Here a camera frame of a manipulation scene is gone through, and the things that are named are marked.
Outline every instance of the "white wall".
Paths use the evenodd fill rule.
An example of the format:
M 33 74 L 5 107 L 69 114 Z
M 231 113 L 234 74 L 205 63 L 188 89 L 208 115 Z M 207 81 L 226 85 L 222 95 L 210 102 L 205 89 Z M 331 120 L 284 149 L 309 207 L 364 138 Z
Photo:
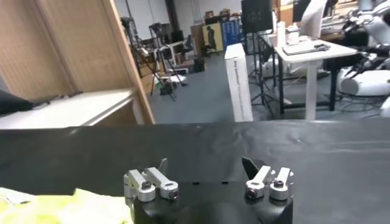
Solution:
M 149 26 L 153 23 L 169 23 L 165 0 L 128 0 L 128 2 L 141 39 L 151 37 Z M 129 16 L 125 0 L 115 0 L 115 4 L 120 16 Z
M 191 34 L 190 27 L 194 25 L 194 18 L 204 19 L 205 12 L 214 11 L 218 15 L 222 9 L 230 9 L 230 12 L 241 10 L 241 0 L 174 0 L 177 19 L 184 36 Z

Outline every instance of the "screw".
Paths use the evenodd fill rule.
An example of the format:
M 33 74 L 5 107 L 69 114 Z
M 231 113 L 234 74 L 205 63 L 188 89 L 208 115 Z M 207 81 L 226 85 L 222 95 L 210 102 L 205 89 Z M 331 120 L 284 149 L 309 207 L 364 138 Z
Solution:
M 284 185 L 284 182 L 281 180 L 274 181 L 274 187 L 276 187 L 276 188 L 281 188 L 281 187 L 283 187 L 283 185 Z
M 177 190 L 170 191 L 170 193 L 168 194 L 168 197 L 171 200 L 176 200 L 178 196 L 179 192 Z
M 254 191 L 254 190 L 248 190 L 246 192 L 246 197 L 249 199 L 249 200 L 255 200 L 257 198 L 257 192 Z
M 148 190 L 148 189 L 150 189 L 151 187 L 152 187 L 152 183 L 149 182 L 149 181 L 145 181 L 145 182 L 143 182 L 142 185 L 141 185 L 141 189 L 142 189 L 142 190 Z

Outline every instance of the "person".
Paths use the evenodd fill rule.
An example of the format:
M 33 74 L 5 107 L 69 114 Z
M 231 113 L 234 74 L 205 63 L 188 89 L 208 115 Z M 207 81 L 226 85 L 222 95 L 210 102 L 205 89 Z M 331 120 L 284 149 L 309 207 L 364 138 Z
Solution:
M 214 33 L 215 31 L 210 27 L 208 26 L 207 27 L 207 35 L 208 35 L 208 44 L 210 45 L 210 47 L 214 50 L 217 49 L 217 44 L 215 43 L 215 38 L 214 38 Z

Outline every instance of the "table leg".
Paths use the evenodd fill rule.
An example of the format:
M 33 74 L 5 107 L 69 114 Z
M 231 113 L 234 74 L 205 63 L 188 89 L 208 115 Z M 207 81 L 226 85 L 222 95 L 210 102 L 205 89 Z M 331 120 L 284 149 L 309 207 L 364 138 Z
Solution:
M 307 63 L 306 120 L 316 119 L 317 107 L 317 62 Z
M 135 116 L 135 120 L 137 121 L 137 124 L 138 125 L 145 124 L 144 117 L 143 117 L 142 112 L 141 112 L 140 103 L 139 103 L 136 96 L 134 96 L 134 98 L 133 98 L 132 108 L 133 108 L 133 113 Z
M 279 66 L 279 107 L 280 114 L 285 113 L 285 96 L 283 92 L 283 59 L 278 55 L 278 66 Z
M 160 64 L 159 64 L 159 61 L 157 59 L 157 51 L 153 51 L 153 52 L 154 52 L 154 60 L 157 61 L 156 68 L 159 71 L 160 70 Z
M 173 49 L 172 46 L 169 47 L 171 49 L 171 54 L 172 54 L 172 61 L 173 61 L 173 68 L 176 68 L 177 67 L 177 64 L 176 64 L 176 57 L 175 57 L 175 50 Z
M 335 110 L 335 104 L 336 104 L 336 88 L 337 88 L 337 72 L 331 71 L 330 73 L 330 104 L 329 104 L 329 110 L 334 111 Z
M 276 64 L 274 48 L 272 48 L 272 79 L 274 80 L 274 87 L 276 87 Z

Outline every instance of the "metal bracket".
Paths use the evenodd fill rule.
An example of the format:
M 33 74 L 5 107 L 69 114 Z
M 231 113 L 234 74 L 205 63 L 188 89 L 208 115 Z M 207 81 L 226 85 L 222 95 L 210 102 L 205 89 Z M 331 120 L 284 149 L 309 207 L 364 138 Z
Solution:
M 269 185 L 269 196 L 272 199 L 283 201 L 291 195 L 289 187 L 293 182 L 288 180 L 291 176 L 293 173 L 289 168 L 282 167 L 280 169 L 277 178 Z
M 138 197 L 139 201 L 148 202 L 155 198 L 155 186 L 146 181 L 138 170 L 130 170 L 123 176 L 124 195 L 126 198 Z
M 179 185 L 177 182 L 166 178 L 155 167 L 145 169 L 145 179 L 160 189 L 160 195 L 162 198 L 175 200 L 179 196 Z
M 264 196 L 264 180 L 267 177 L 271 167 L 262 166 L 257 172 L 256 176 L 246 182 L 246 198 L 249 200 L 255 200 Z

